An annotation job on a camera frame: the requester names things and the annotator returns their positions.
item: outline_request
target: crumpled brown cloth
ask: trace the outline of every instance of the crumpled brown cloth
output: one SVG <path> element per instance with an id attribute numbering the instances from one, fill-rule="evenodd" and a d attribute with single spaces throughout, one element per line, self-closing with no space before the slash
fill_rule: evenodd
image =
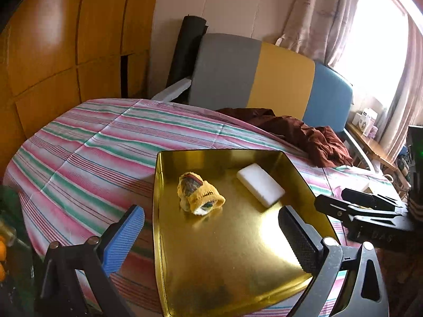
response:
<path id="1" fill-rule="evenodd" d="M 222 114 L 273 133 L 308 153 L 320 168 L 352 166 L 352 158 L 329 126 L 312 128 L 293 116 L 275 116 L 271 109 L 220 109 Z"/>

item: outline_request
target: multicolored headboard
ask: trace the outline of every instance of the multicolored headboard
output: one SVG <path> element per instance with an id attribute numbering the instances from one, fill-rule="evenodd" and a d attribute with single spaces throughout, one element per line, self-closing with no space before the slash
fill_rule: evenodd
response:
<path id="1" fill-rule="evenodd" d="M 341 76 L 300 54 L 259 40 L 206 34 L 192 76 L 189 104 L 272 109 L 310 126 L 342 131 L 352 88 Z"/>

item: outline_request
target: striped tablecloth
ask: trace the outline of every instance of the striped tablecloth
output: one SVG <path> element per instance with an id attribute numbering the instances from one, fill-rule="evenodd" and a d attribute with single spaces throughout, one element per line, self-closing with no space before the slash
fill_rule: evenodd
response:
<path id="1" fill-rule="evenodd" d="M 19 192 L 25 224 L 40 256 L 58 240 L 83 243 L 101 235 L 132 204 L 144 208 L 145 226 L 119 273 L 111 276 L 139 316 L 160 316 L 154 275 L 152 193 L 156 155 L 163 150 L 271 149 L 284 151 L 314 194 L 337 195 L 369 180 L 397 197 L 388 181 L 358 168 L 313 167 L 307 155 L 242 121 L 192 106 L 151 100 L 87 101 L 38 131 L 9 163 L 3 184 Z M 331 220 L 345 244 L 340 222 Z M 94 301 L 83 273 L 87 298 Z M 321 316 L 327 316 L 343 282 L 340 273 Z M 286 316 L 299 295 L 249 316 Z"/>

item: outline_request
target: blue gripper pad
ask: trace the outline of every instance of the blue gripper pad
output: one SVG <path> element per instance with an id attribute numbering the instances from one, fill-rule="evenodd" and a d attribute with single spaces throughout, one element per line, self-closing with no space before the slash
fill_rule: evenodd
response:
<path id="1" fill-rule="evenodd" d="M 103 251 L 102 266 L 107 277 L 121 268 L 132 245 L 144 226 L 144 220 L 144 210 L 139 206 L 133 205 L 123 215 L 120 221 L 115 224 L 119 226 L 119 229 L 112 236 Z M 111 226 L 106 230 L 103 236 L 107 234 Z"/>

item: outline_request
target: rolled black mat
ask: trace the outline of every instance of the rolled black mat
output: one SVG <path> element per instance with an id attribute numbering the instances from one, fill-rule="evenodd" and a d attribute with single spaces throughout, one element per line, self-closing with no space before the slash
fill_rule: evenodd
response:
<path id="1" fill-rule="evenodd" d="M 194 72 L 201 38 L 207 31 L 206 22 L 206 19 L 195 15 L 187 15 L 183 18 L 166 87 Z"/>

